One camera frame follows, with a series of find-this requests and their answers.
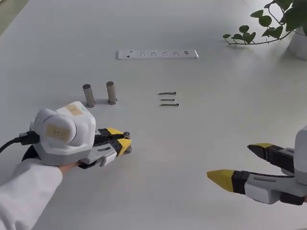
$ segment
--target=lab coat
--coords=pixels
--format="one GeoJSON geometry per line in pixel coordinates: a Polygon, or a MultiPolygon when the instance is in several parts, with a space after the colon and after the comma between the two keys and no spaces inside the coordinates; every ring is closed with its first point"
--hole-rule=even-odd
{"type": "Polygon", "coordinates": [[[30,230],[61,183],[58,167],[27,159],[0,186],[0,230],[30,230]]]}

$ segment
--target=potted plant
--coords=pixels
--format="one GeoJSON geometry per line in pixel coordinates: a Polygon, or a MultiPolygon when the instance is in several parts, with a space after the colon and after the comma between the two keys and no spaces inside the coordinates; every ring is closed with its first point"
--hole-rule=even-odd
{"type": "Polygon", "coordinates": [[[307,0],[273,0],[264,6],[264,10],[252,13],[250,16],[257,18],[261,26],[265,28],[262,37],[263,42],[254,42],[256,32],[250,32],[248,25],[239,27],[239,33],[225,34],[223,38],[229,45],[260,45],[279,41],[295,33],[289,51],[297,57],[307,60],[307,0]],[[272,5],[278,5],[283,13],[281,18],[276,18],[271,12],[272,5]],[[277,27],[272,27],[272,21],[277,22],[277,27]]]}

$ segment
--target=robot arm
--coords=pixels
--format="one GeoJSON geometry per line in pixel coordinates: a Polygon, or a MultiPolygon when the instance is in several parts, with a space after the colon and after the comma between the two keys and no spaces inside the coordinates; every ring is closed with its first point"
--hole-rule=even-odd
{"type": "Polygon", "coordinates": [[[294,149],[269,143],[248,146],[261,159],[280,167],[286,176],[233,170],[210,171],[207,176],[223,189],[258,202],[302,205],[307,196],[306,138],[307,126],[297,133],[294,149]]]}
{"type": "Polygon", "coordinates": [[[113,128],[96,129],[95,118],[81,102],[73,102],[56,111],[40,110],[24,138],[30,141],[22,139],[22,144],[32,146],[23,160],[39,157],[50,166],[77,161],[84,169],[97,163],[105,166],[117,156],[132,151],[129,132],[122,133],[113,128]]]}

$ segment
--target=electrical outlet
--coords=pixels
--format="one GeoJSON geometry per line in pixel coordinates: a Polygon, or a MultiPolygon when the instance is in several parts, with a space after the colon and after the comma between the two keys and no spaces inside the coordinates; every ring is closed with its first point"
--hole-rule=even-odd
{"type": "Polygon", "coordinates": [[[129,59],[196,59],[199,58],[196,50],[119,50],[117,52],[118,60],[129,59]]]}

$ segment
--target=sticker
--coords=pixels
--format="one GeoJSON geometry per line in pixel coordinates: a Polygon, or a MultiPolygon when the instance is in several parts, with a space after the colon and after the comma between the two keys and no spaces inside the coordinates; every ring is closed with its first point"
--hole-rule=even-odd
{"type": "Polygon", "coordinates": [[[82,114],[82,111],[75,104],[69,104],[65,106],[65,108],[67,108],[69,112],[71,112],[71,114],[74,116],[82,114]]]}
{"type": "Polygon", "coordinates": [[[58,127],[53,124],[47,124],[46,136],[62,141],[67,141],[70,136],[70,130],[63,127],[58,127]]]}

